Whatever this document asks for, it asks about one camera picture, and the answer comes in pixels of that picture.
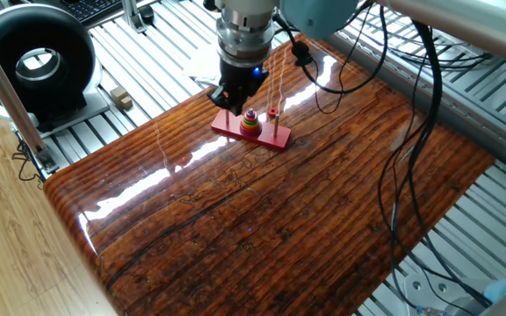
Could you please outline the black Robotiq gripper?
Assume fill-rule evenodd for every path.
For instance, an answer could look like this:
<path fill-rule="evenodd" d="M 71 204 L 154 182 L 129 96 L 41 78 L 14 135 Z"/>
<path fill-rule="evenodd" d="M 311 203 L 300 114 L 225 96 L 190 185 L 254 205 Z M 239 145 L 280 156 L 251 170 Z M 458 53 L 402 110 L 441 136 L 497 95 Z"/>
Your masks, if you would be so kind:
<path fill-rule="evenodd" d="M 257 93 L 265 80 L 264 65 L 242 68 L 221 61 L 220 74 L 220 84 L 207 93 L 208 98 L 221 109 L 242 115 L 247 99 Z"/>

